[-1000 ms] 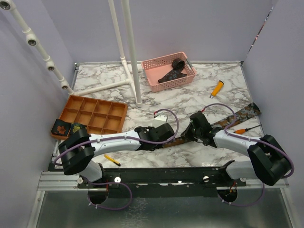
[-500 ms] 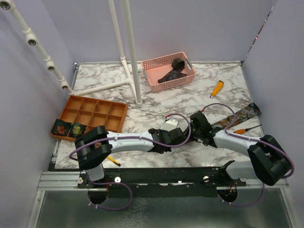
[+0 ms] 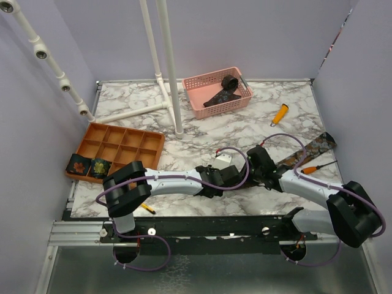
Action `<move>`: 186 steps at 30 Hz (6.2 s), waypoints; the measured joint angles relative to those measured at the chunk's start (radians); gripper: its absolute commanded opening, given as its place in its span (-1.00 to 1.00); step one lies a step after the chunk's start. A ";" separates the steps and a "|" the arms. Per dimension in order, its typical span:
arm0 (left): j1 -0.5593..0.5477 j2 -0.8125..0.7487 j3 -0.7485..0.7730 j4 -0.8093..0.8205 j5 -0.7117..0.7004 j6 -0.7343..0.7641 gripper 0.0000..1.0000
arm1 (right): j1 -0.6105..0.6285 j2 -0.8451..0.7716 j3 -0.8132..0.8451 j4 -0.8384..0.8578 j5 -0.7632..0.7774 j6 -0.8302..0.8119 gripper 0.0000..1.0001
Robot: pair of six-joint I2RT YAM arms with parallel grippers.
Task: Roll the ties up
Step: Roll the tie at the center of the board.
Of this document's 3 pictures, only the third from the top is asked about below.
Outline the brown grey floral tie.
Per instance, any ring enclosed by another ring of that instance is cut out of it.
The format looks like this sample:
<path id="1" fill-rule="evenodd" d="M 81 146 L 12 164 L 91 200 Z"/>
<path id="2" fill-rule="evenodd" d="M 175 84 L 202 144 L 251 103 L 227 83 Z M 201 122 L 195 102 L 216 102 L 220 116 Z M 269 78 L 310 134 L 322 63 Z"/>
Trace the brown grey floral tie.
<path id="1" fill-rule="evenodd" d="M 328 133 L 324 132 L 315 139 L 313 139 L 310 143 L 308 143 L 304 148 L 306 150 L 306 157 L 300 163 L 300 165 L 306 164 L 309 161 L 321 156 L 322 154 L 326 153 L 327 151 L 336 147 L 337 144 L 334 138 Z M 298 150 L 297 152 L 291 154 L 290 156 L 282 159 L 278 163 L 275 163 L 277 166 L 279 165 L 287 165 L 292 169 L 301 159 L 303 155 L 302 150 Z M 241 188 L 245 187 L 254 187 L 251 184 L 247 184 L 246 182 L 241 186 Z"/>

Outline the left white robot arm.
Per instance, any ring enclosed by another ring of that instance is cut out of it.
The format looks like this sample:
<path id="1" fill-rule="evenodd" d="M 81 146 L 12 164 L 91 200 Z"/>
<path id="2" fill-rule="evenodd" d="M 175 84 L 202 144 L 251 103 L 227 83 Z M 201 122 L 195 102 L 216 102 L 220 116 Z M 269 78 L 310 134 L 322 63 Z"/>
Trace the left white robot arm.
<path id="1" fill-rule="evenodd" d="M 234 165 L 222 170 L 200 165 L 188 171 L 159 171 L 135 161 L 104 178 L 102 197 L 115 224 L 114 234 L 126 242 L 135 236 L 134 211 L 149 197 L 169 194 L 221 196 L 225 190 L 241 187 L 248 173 L 248 167 L 245 173 L 240 173 Z"/>

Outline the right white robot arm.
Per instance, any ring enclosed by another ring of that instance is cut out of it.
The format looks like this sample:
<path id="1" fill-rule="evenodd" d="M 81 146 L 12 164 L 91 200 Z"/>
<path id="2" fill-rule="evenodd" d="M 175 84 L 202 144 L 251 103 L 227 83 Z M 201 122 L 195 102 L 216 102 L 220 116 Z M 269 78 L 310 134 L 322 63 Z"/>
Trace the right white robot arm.
<path id="1" fill-rule="evenodd" d="M 322 210 L 300 208 L 288 214 L 281 225 L 287 239 L 314 232 L 337 236 L 350 247 L 360 247 L 383 227 L 380 213 L 363 187 L 354 181 L 346 185 L 329 184 L 294 169 L 276 166 L 265 148 L 257 145 L 247 152 L 247 181 L 266 189 L 293 194 L 321 206 Z"/>

